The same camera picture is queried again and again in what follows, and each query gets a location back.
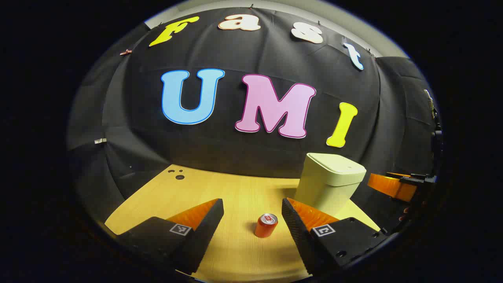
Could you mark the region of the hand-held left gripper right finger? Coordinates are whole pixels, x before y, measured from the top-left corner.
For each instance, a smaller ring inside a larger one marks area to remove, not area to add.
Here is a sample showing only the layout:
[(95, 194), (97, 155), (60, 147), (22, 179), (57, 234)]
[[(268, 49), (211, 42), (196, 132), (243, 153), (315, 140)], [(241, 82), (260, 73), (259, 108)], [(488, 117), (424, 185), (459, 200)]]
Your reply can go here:
[(338, 220), (291, 198), (282, 200), (281, 211), (303, 264), (313, 276), (345, 268), (388, 238), (355, 217)]

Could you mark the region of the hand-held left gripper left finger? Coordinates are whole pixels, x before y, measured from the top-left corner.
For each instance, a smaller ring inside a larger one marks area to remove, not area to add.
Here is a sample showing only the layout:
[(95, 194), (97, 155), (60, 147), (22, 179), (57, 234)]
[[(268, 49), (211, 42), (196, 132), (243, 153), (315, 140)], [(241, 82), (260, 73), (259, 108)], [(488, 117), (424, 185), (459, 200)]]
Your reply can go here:
[(224, 215), (217, 198), (167, 220), (150, 217), (118, 235), (118, 241), (160, 269), (195, 273)]

